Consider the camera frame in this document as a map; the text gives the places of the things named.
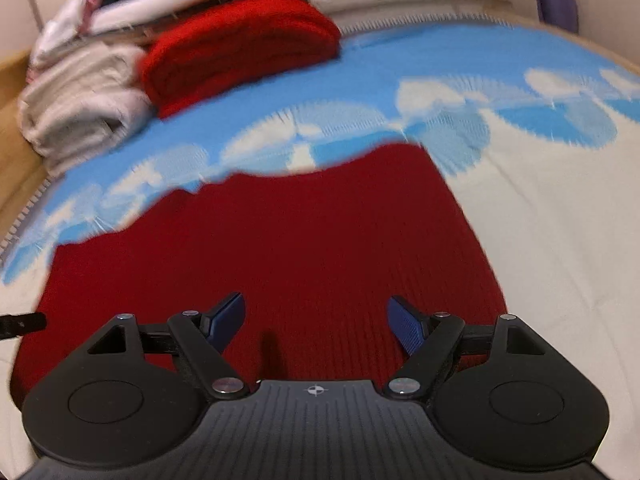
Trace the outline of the dark red knit sweater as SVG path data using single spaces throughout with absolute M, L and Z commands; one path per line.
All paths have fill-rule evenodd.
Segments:
M 430 156 L 387 144 L 312 174 L 177 190 L 122 231 L 58 247 L 38 304 L 47 326 L 18 347 L 12 399 L 119 313 L 161 323 L 232 292 L 246 318 L 224 356 L 247 382 L 386 382 L 402 361 L 386 318 L 395 295 L 470 324 L 506 312 Z

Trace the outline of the blue and white bedspread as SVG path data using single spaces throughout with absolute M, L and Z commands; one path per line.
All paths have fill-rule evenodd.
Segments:
M 509 310 L 599 386 L 597 454 L 639 474 L 639 76 L 592 47 L 483 14 L 363 20 L 336 61 L 151 122 L 47 182 L 1 249 L 1 309 L 37 304 L 58 246 L 117 231 L 174 188 L 425 148 Z

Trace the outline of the folded grey fleece garment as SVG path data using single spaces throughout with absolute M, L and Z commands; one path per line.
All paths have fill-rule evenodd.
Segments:
M 146 125 L 153 105 L 139 84 L 145 55 L 134 44 L 94 44 L 21 93 L 18 125 L 50 176 L 111 151 Z

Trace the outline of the pink white folded garment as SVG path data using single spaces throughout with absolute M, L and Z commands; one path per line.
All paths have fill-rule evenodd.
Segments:
M 46 68 L 53 52 L 89 28 L 93 12 L 102 0 L 66 0 L 44 25 L 29 55 L 26 82 L 30 84 Z

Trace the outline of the folded bright red sweater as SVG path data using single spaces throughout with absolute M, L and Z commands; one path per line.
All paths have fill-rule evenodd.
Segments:
M 236 0 L 161 34 L 140 64 L 167 118 L 241 84 L 336 58 L 341 32 L 304 0 Z

